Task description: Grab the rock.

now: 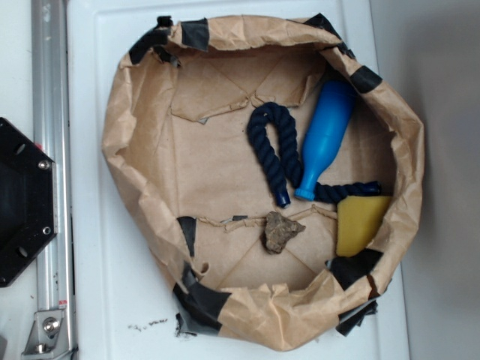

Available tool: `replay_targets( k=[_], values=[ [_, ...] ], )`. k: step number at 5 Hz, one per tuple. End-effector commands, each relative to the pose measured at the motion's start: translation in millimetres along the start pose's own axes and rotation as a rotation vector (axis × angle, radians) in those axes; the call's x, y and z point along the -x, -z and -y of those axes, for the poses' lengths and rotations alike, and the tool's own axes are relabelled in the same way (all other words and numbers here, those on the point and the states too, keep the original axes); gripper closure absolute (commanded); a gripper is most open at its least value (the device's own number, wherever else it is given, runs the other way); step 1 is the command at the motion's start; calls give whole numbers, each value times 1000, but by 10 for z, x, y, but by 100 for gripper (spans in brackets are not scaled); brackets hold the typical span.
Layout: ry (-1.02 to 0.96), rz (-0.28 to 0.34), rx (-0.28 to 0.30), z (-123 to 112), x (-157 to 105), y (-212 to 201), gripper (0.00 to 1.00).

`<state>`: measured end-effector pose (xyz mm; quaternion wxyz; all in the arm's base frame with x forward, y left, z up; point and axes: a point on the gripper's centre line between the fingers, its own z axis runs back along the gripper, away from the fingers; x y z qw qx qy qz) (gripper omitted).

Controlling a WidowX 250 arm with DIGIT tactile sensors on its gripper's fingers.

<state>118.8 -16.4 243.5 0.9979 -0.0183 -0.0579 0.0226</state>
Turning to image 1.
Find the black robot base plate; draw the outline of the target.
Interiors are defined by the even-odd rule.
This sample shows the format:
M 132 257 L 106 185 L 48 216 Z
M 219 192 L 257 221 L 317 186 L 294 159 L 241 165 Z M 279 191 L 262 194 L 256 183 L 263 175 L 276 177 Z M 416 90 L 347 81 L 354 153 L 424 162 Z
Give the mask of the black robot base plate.
M 55 162 L 1 119 L 1 287 L 9 287 L 56 235 Z

